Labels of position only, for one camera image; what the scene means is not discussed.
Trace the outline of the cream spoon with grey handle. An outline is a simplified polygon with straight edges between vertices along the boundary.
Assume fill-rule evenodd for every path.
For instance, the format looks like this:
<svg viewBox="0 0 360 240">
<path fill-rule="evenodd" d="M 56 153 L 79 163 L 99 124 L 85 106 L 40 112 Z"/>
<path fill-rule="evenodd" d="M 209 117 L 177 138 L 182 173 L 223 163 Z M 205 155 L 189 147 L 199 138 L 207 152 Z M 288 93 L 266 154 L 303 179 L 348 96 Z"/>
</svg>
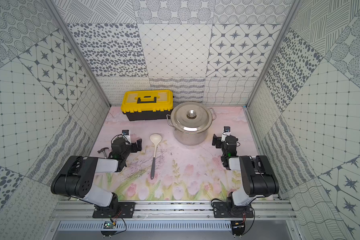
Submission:
<svg viewBox="0 0 360 240">
<path fill-rule="evenodd" d="M 152 134 L 150 136 L 150 140 L 154 145 L 154 154 L 153 154 L 151 173 L 150 173 L 150 179 L 153 180 L 155 178 L 155 164 L 156 164 L 157 147 L 158 147 L 159 143 L 162 141 L 162 136 L 159 134 Z"/>
</svg>

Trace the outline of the stainless steel stock pot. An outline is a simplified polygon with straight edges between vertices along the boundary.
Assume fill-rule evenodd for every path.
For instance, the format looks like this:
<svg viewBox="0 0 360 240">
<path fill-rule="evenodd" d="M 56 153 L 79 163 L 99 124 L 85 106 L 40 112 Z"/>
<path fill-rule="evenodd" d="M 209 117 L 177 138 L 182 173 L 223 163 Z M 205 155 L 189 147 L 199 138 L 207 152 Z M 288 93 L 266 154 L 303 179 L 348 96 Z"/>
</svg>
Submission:
<svg viewBox="0 0 360 240">
<path fill-rule="evenodd" d="M 176 106 L 166 118 L 178 142 L 186 146 L 196 146 L 206 140 L 217 114 L 212 107 L 186 102 Z"/>
</svg>

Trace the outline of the stainless steel pot lid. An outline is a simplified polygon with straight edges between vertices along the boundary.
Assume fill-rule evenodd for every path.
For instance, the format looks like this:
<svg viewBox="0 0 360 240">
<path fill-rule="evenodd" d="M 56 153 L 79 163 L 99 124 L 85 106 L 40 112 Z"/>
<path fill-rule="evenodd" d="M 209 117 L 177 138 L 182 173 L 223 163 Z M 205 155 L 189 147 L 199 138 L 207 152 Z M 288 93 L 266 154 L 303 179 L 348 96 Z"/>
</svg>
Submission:
<svg viewBox="0 0 360 240">
<path fill-rule="evenodd" d="M 176 106 L 170 116 L 171 125 L 183 133 L 201 133 L 211 125 L 216 115 L 206 106 L 187 102 Z"/>
</svg>

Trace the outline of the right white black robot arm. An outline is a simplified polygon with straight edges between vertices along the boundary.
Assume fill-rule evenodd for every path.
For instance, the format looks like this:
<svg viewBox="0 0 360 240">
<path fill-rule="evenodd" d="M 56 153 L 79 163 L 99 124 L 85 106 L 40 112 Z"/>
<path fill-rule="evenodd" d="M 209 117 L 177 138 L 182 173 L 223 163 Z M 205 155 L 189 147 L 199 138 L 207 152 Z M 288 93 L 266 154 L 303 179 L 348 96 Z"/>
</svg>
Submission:
<svg viewBox="0 0 360 240">
<path fill-rule="evenodd" d="M 267 156 L 238 156 L 238 139 L 223 134 L 213 135 L 212 145 L 222 150 L 221 162 L 225 169 L 241 173 L 242 186 L 229 193 L 226 207 L 214 207 L 217 216 L 252 218 L 251 203 L 258 197 L 266 198 L 279 193 L 279 183 Z"/>
</svg>

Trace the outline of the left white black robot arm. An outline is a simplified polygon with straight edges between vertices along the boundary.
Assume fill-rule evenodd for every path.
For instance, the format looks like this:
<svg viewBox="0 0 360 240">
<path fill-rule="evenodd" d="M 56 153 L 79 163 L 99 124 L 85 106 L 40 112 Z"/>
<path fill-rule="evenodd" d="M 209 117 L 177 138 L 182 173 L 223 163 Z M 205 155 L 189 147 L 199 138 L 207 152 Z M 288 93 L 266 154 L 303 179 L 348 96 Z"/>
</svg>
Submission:
<svg viewBox="0 0 360 240">
<path fill-rule="evenodd" d="M 116 193 L 94 185 L 94 177 L 100 173 L 120 173 L 127 166 L 128 156 L 141 150 L 142 139 L 133 143 L 129 135 L 120 134 L 112 139 L 111 152 L 104 158 L 70 156 L 53 180 L 51 192 L 94 205 L 94 219 L 131 219 L 136 203 L 119 203 Z"/>
</svg>

